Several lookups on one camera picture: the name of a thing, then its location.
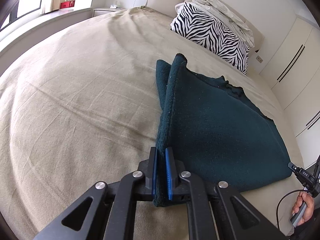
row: mattress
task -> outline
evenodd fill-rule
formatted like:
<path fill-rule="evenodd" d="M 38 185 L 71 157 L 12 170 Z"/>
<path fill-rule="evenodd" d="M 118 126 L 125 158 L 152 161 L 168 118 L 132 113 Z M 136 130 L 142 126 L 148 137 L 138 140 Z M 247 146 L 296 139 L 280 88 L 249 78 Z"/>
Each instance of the mattress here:
<path fill-rule="evenodd" d="M 19 57 L 0 77 L 0 212 L 20 240 L 32 239 L 95 182 L 118 181 L 155 145 L 160 103 L 156 61 L 177 53 L 188 68 L 223 75 L 272 118 L 291 161 L 302 166 L 293 132 L 261 77 L 247 76 L 170 31 L 150 8 L 94 17 L 66 28 Z M 273 224 L 283 195 L 301 188 L 292 175 L 244 192 Z M 287 234 L 296 195 L 280 206 Z M 185 205 L 137 205 L 135 239 L 188 239 Z"/>

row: red box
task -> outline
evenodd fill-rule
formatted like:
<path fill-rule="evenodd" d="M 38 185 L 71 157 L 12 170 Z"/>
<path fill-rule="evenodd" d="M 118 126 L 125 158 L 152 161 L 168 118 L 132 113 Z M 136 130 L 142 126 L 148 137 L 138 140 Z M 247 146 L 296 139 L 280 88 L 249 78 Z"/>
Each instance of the red box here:
<path fill-rule="evenodd" d="M 73 7 L 75 6 L 75 0 L 73 1 L 67 1 L 67 2 L 62 2 L 60 4 L 60 9 L 63 9 L 63 8 L 69 8 L 69 7 Z"/>

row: teal fabric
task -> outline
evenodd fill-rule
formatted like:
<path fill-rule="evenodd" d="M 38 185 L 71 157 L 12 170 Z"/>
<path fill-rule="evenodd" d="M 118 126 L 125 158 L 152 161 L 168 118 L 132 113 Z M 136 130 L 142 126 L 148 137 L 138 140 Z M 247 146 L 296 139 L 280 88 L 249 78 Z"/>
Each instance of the teal fabric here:
<path fill-rule="evenodd" d="M 187 69 L 177 54 L 172 65 L 156 63 L 162 114 L 158 128 L 155 205 L 168 202 L 165 149 L 186 170 L 211 182 L 227 181 L 240 192 L 291 175 L 290 158 L 272 119 L 224 77 L 209 78 Z"/>

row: silver screw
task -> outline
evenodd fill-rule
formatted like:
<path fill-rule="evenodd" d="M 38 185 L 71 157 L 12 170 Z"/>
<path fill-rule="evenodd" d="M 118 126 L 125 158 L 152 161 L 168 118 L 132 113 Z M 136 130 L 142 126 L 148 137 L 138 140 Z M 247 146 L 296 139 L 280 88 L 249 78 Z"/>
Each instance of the silver screw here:
<path fill-rule="evenodd" d="M 142 176 L 142 174 L 143 174 L 142 171 L 134 171 L 132 173 L 132 176 L 134 176 L 135 178 L 139 178 Z"/>
<path fill-rule="evenodd" d="M 183 178 L 189 178 L 191 176 L 191 173 L 189 171 L 183 171 L 181 172 L 181 176 Z"/>
<path fill-rule="evenodd" d="M 106 184 L 102 181 L 96 183 L 96 189 L 103 189 Z"/>
<path fill-rule="evenodd" d="M 228 184 L 228 182 L 226 182 L 226 181 L 220 181 L 220 182 L 218 183 L 218 186 L 219 186 L 220 188 L 227 188 L 227 187 L 229 186 L 229 184 Z"/>

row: zebra print pillowcase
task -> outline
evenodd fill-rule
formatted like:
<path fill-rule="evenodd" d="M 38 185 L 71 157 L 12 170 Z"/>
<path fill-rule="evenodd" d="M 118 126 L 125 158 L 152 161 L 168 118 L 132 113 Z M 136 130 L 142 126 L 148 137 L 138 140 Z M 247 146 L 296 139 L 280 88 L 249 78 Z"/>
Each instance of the zebra print pillowcase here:
<path fill-rule="evenodd" d="M 245 42 L 222 21 L 190 3 L 185 3 L 180 10 L 171 24 L 172 31 L 212 51 L 243 74 L 247 73 L 249 47 Z"/>

